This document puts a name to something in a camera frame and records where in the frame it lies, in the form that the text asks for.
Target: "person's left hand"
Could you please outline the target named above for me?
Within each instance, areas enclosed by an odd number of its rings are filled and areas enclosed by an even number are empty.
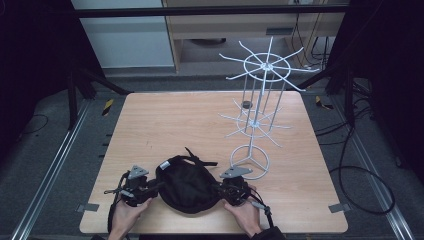
[[[116,204],[115,213],[113,214],[112,230],[108,239],[123,239],[151,202],[152,198],[149,198],[140,206],[131,207],[124,201],[119,201]]]

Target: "table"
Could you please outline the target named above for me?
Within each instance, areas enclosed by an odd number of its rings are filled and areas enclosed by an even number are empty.
[[[276,104],[279,92],[271,92],[268,106]],[[96,212],[85,211],[80,224],[84,233],[105,233],[109,207],[114,195],[103,194],[116,188],[121,175],[133,165],[155,169],[175,155],[186,155],[188,147],[203,161],[217,161],[208,167],[216,179],[230,167],[234,149],[248,144],[238,133],[235,121],[219,114],[237,117],[242,92],[164,92],[133,93],[127,96],[89,203],[99,204]],[[255,139],[268,154],[269,172],[259,180],[248,180],[257,187],[271,207],[274,224],[285,233],[342,233],[347,230],[343,212],[331,213],[338,204],[333,183],[298,92],[286,91],[277,113],[276,125],[268,138]],[[268,227],[261,212],[261,225]],[[138,221],[135,233],[242,233],[232,215],[218,202],[213,208],[195,214],[183,214],[167,206],[160,197]]]

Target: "wall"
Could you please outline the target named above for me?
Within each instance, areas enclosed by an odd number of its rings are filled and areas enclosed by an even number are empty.
[[[162,7],[160,0],[72,0],[75,9]],[[174,67],[164,17],[81,19],[105,73]]]

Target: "floor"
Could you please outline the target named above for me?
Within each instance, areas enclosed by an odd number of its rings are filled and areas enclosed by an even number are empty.
[[[184,44],[178,73],[149,73],[142,77],[110,80],[137,92],[241,89],[242,81],[225,79],[239,74],[240,65],[230,64],[218,54],[246,58],[248,53],[240,51],[239,41],[254,52],[267,51],[269,46],[269,39],[227,39],[221,44],[188,40]],[[289,53],[284,39],[274,39],[273,44],[275,53],[282,56]],[[315,51],[319,53],[322,48],[317,47]],[[297,73],[290,80],[297,84],[308,76],[309,73]],[[368,108],[367,101],[360,100],[363,96],[355,96],[358,100],[356,128],[346,147],[343,143],[348,135],[346,126],[320,136],[344,122],[343,93],[327,96],[323,91],[326,81],[323,79],[314,84],[302,97],[328,169],[338,167],[342,159],[343,165],[371,170],[390,186],[396,205],[388,214],[368,213],[367,210],[381,212],[389,207],[391,199],[387,188],[362,170],[343,170],[342,183],[346,190],[343,194],[338,174],[334,172],[331,176],[341,203],[349,204],[351,208],[345,212],[348,231],[337,235],[288,234],[288,239],[424,239],[424,187],[411,169],[397,167],[391,146],[373,118],[373,109]],[[356,82],[369,89],[366,80],[356,79]],[[90,238],[79,231],[82,213],[75,209],[88,201],[125,101],[125,96],[100,85],[95,86],[98,90],[96,99],[78,98],[83,120],[76,132],[67,131],[66,92],[49,96],[37,105],[36,115],[10,152],[9,165],[0,170],[3,196],[0,199],[0,239],[9,239],[17,229],[28,230],[24,234],[30,239]],[[320,98],[321,105],[317,104],[316,97]],[[109,99],[113,99],[114,103],[108,115],[103,116]],[[71,147],[63,149],[66,143]],[[346,195],[355,203],[349,202]],[[177,236],[147,237],[177,239]]]

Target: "white wire display rack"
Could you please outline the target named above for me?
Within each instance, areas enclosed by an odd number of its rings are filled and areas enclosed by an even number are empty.
[[[244,73],[237,76],[227,77],[228,80],[235,80],[244,77],[242,102],[237,103],[233,99],[234,104],[239,109],[238,116],[230,117],[222,114],[219,115],[224,118],[234,120],[237,125],[237,130],[226,135],[225,137],[230,137],[234,134],[242,133],[250,139],[248,144],[241,145],[234,149],[230,156],[231,166],[251,164],[255,167],[255,169],[260,171],[258,175],[253,177],[251,176],[253,174],[244,176],[246,179],[259,179],[269,171],[270,167],[270,159],[268,154],[262,148],[254,144],[254,139],[266,137],[277,147],[282,147],[282,145],[272,139],[270,133],[274,128],[290,128],[289,126],[278,126],[274,124],[276,114],[282,109],[280,107],[280,102],[286,84],[289,84],[298,91],[305,91],[304,89],[299,89],[296,85],[287,80],[287,78],[290,76],[290,73],[292,71],[315,72],[319,70],[292,68],[287,59],[300,53],[303,48],[286,57],[280,57],[271,53],[272,41],[273,38],[270,39],[268,52],[265,53],[253,53],[249,48],[245,47],[241,42],[239,42],[240,46],[250,53],[250,55],[244,60],[230,58],[219,54],[224,59],[243,63],[245,70]],[[247,89],[249,80],[253,80],[252,88],[250,90]],[[278,102],[275,108],[267,109],[269,96],[273,90],[273,84],[281,81],[283,81],[283,84],[280,90]],[[258,82],[261,84],[259,88],[256,87]],[[247,149],[246,156],[241,159],[235,159],[236,153],[243,149]],[[263,156],[263,159],[259,160],[257,157],[255,158],[253,156],[253,151],[257,151],[259,155],[256,154],[256,156]]]

